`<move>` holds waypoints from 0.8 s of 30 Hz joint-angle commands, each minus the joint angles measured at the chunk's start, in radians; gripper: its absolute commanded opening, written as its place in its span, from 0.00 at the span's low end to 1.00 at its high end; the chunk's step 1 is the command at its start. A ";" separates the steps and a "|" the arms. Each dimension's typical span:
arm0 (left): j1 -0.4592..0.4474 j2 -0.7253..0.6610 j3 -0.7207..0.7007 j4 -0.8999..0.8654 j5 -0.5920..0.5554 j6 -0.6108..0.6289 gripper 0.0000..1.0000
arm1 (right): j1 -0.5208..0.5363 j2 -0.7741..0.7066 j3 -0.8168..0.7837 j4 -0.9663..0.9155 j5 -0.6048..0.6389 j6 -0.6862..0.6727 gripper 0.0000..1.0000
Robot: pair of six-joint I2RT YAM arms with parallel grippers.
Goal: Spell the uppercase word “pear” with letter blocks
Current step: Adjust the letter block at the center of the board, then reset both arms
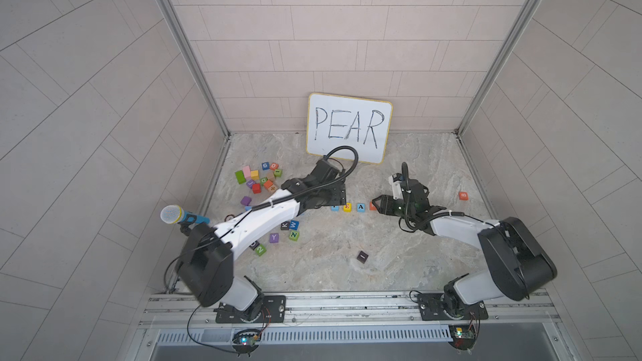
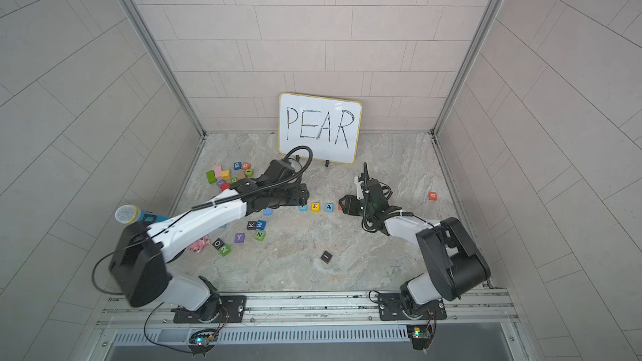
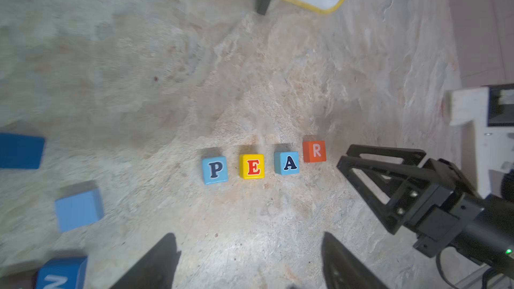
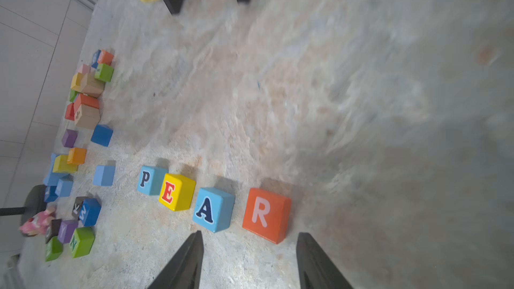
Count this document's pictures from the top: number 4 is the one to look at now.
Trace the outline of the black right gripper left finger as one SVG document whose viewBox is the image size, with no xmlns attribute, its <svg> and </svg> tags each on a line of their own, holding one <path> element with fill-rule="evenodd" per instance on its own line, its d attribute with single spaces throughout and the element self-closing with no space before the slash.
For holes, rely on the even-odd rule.
<svg viewBox="0 0 514 289">
<path fill-rule="evenodd" d="M 204 244 L 201 231 L 192 233 L 148 289 L 199 288 Z"/>
</svg>

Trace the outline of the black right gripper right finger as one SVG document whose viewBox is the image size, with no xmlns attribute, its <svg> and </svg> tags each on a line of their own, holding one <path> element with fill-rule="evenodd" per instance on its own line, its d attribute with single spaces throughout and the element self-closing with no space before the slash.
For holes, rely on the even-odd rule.
<svg viewBox="0 0 514 289">
<path fill-rule="evenodd" d="M 353 289 L 314 237 L 301 232 L 297 240 L 300 286 L 304 288 Z"/>
</svg>

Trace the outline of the light blue block A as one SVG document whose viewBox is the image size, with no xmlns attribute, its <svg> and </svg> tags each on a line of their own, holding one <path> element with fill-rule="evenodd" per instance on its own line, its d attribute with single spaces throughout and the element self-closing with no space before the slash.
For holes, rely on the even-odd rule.
<svg viewBox="0 0 514 289">
<path fill-rule="evenodd" d="M 201 188 L 192 221 L 213 233 L 230 227 L 235 196 L 214 187 Z"/>
</svg>

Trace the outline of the yellow block E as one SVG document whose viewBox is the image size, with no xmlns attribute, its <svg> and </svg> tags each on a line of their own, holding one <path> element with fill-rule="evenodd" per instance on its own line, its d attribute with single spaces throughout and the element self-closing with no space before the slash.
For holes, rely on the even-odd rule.
<svg viewBox="0 0 514 289">
<path fill-rule="evenodd" d="M 164 176 L 159 203 L 171 211 L 185 211 L 191 206 L 196 182 L 186 176 L 167 173 Z"/>
</svg>

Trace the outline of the light blue block P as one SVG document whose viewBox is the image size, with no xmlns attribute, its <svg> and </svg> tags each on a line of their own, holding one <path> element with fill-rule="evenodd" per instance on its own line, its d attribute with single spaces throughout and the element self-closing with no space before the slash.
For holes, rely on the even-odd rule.
<svg viewBox="0 0 514 289">
<path fill-rule="evenodd" d="M 159 195 L 166 174 L 168 174 L 167 169 L 142 166 L 137 191 L 150 196 Z"/>
</svg>

